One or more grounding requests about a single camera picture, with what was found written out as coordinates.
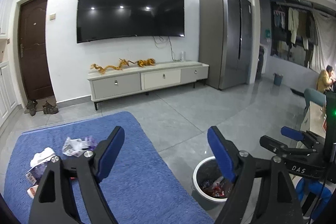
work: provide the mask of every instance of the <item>teal chair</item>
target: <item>teal chair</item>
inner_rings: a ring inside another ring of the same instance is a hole
[[[304,94],[304,99],[306,101],[305,111],[308,110],[310,101],[318,104],[319,106],[324,106],[326,102],[326,96],[322,92],[319,92],[315,89],[307,88],[304,90],[303,94]]]

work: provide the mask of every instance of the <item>refrigerator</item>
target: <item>refrigerator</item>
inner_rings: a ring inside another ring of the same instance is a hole
[[[252,8],[248,0],[199,0],[199,61],[216,89],[246,84],[252,54]]]

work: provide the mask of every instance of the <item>person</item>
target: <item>person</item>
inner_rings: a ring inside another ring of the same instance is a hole
[[[336,92],[335,84],[334,68],[328,65],[325,70],[321,71],[319,78],[317,79],[316,89],[324,94],[329,91]]]

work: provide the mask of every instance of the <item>pair of shoes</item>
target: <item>pair of shoes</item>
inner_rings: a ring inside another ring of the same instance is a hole
[[[58,108],[49,104],[47,101],[43,105],[43,113],[44,114],[56,114],[58,113]]]
[[[26,109],[29,110],[31,116],[34,116],[36,114],[36,105],[37,105],[36,100],[29,100],[27,103]]]

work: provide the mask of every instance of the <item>tv stand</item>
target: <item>tv stand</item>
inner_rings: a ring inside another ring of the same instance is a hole
[[[90,72],[91,100],[98,110],[99,102],[194,83],[208,78],[209,65],[196,61],[157,63],[155,66],[127,67],[123,70],[108,70],[105,74]]]

